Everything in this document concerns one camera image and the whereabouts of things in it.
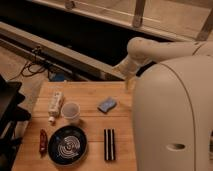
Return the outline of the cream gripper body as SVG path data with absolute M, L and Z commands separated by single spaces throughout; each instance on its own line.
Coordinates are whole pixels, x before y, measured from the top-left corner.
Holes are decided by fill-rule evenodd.
M 125 80 L 131 79 L 141 67 L 131 57 L 126 56 L 120 63 L 118 63 L 114 69 L 121 73 Z

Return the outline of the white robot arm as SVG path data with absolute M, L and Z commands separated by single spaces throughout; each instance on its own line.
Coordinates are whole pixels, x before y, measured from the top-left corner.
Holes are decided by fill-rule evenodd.
M 116 66 L 136 82 L 132 126 L 137 171 L 210 171 L 213 41 L 127 44 Z

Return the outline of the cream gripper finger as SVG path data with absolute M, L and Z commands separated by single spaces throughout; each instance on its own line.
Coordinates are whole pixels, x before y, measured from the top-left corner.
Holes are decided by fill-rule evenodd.
M 126 89 L 126 90 L 129 90 L 130 86 L 131 86 L 131 79 L 127 79 L 127 80 L 125 81 L 125 89 Z

